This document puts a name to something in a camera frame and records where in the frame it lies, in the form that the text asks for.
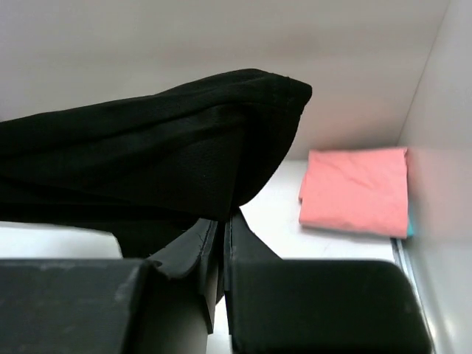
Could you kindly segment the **black t shirt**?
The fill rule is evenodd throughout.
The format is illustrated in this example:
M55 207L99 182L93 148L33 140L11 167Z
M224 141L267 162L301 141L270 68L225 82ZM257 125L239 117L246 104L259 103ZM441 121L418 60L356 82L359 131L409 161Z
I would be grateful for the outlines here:
M289 151L309 84L240 69L1 124L1 219L97 229L146 258L227 221Z

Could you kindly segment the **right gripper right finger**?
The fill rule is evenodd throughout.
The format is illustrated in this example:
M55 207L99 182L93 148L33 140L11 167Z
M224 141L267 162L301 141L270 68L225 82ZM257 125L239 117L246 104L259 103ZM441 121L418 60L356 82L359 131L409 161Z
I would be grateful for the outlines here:
M235 353L429 353L408 283L380 260L284 260L236 212L224 290Z

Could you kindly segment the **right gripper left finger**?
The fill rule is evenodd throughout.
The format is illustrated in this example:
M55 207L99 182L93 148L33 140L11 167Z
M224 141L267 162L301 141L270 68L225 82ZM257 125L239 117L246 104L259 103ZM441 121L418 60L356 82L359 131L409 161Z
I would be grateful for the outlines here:
M3 353L204 353L214 330L217 225L151 257L107 233L1 224Z

